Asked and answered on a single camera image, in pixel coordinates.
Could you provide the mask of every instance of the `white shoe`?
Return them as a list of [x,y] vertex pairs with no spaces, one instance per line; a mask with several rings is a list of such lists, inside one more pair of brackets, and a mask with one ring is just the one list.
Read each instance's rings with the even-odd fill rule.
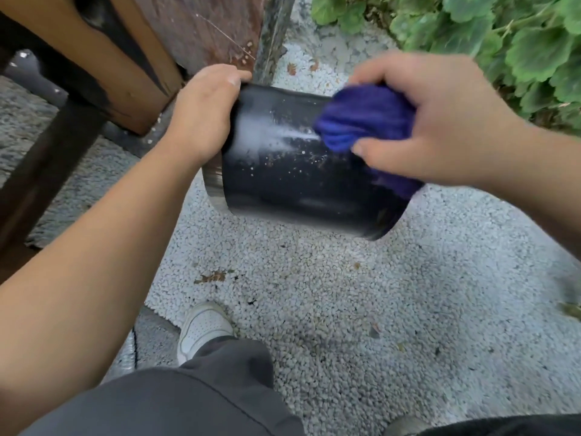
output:
[[228,335],[234,336],[234,329],[221,307],[214,302],[194,306],[186,317],[179,335],[179,365],[192,359],[211,339]]
[[383,431],[383,436],[415,436],[432,428],[427,422],[415,416],[402,416],[389,424]]

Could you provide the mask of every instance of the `metal rim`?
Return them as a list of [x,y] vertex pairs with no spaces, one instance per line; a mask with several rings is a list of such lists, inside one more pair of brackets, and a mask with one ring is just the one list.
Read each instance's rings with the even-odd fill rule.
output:
[[224,194],[224,181],[222,180],[221,152],[218,152],[202,167],[202,177],[212,206],[222,213],[229,213],[230,210]]

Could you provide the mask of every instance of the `gray pants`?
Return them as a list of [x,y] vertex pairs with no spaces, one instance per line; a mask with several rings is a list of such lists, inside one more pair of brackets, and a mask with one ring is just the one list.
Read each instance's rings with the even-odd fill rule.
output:
[[[217,338],[180,368],[154,368],[76,396],[22,436],[302,436],[272,387],[266,346]],[[422,436],[580,436],[581,415],[468,421]]]

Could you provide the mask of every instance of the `blue cloth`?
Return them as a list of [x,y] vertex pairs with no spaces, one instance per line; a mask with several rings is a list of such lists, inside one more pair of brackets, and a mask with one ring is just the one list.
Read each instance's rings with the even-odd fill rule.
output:
[[[313,129],[330,150],[345,153],[361,138],[403,140],[414,128],[415,108],[383,85],[345,87],[329,101]],[[410,199],[424,183],[370,168],[374,183]]]

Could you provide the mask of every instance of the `black cylindrical container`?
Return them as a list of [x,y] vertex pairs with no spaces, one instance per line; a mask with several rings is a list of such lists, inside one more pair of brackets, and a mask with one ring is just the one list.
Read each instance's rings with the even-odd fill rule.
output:
[[203,168],[214,207],[376,240],[409,200],[374,185],[352,153],[331,152],[314,133],[330,98],[275,87],[242,87],[228,140]]

